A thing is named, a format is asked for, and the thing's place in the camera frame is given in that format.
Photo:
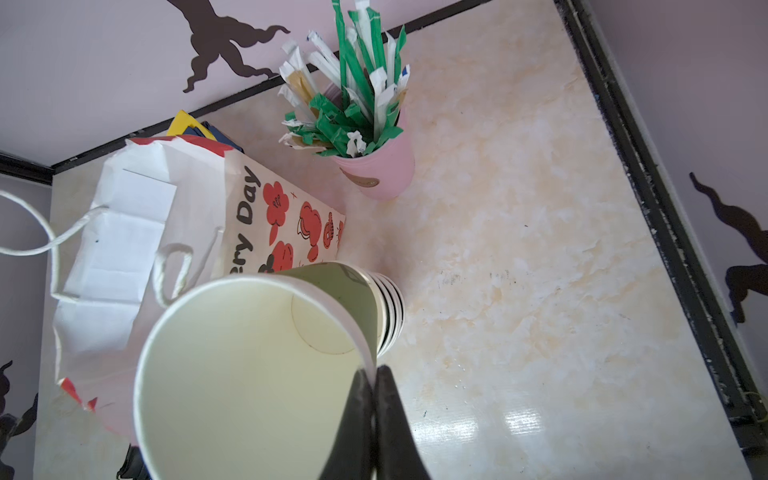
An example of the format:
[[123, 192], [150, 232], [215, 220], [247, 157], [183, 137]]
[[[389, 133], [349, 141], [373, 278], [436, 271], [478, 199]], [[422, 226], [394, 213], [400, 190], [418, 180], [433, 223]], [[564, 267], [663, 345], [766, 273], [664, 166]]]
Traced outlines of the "white red paper bag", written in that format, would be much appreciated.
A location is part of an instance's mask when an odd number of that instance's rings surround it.
[[57, 303], [54, 379], [129, 440], [139, 356], [164, 310], [226, 275], [331, 261], [346, 223], [240, 150], [190, 135], [128, 141], [87, 206], [40, 247]]

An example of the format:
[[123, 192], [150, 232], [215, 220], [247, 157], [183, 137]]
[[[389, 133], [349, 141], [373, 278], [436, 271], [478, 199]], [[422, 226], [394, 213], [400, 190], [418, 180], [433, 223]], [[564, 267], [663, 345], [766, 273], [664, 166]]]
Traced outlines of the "navy napkin stack box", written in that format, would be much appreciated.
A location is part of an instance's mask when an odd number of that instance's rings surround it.
[[195, 136], [200, 138], [206, 138], [211, 141], [216, 141], [221, 144], [228, 145], [229, 147], [244, 152], [243, 148], [237, 145], [232, 139], [225, 135], [218, 128], [213, 126], [207, 121], [200, 122], [192, 115], [181, 110], [174, 119], [171, 121], [167, 130], [169, 136]]

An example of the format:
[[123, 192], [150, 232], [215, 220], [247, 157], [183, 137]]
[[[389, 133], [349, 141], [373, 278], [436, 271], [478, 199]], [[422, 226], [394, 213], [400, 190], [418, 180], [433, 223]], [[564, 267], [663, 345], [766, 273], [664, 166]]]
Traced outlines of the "pink straw holder cup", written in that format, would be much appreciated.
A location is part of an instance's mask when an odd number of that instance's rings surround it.
[[367, 197], [389, 201], [410, 186], [416, 161], [409, 121], [409, 111], [403, 108], [397, 121], [403, 132], [368, 156], [354, 159], [331, 156], [342, 173]]

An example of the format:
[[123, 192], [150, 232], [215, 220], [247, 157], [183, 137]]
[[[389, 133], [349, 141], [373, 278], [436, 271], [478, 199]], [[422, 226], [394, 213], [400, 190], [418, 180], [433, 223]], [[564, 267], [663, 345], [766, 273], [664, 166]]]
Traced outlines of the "stack of paper cups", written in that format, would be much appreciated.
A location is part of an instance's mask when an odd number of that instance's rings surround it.
[[405, 299], [399, 287], [386, 275], [363, 271], [377, 301], [377, 350], [380, 360], [402, 334], [405, 320]]

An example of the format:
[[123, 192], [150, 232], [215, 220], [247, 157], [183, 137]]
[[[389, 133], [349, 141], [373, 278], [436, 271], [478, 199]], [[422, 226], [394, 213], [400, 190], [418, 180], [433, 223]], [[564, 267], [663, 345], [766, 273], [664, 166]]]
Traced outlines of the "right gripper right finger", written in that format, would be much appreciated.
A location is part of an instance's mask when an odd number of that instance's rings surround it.
[[430, 479], [415, 444], [394, 375], [377, 369], [374, 387], [376, 474], [378, 479]]

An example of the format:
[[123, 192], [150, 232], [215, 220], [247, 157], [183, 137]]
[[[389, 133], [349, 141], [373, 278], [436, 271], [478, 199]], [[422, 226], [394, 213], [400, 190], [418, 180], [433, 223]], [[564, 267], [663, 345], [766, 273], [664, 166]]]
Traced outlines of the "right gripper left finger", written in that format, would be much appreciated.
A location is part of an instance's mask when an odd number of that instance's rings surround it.
[[320, 479], [368, 480], [374, 472], [374, 391], [364, 370], [352, 379], [330, 455]]

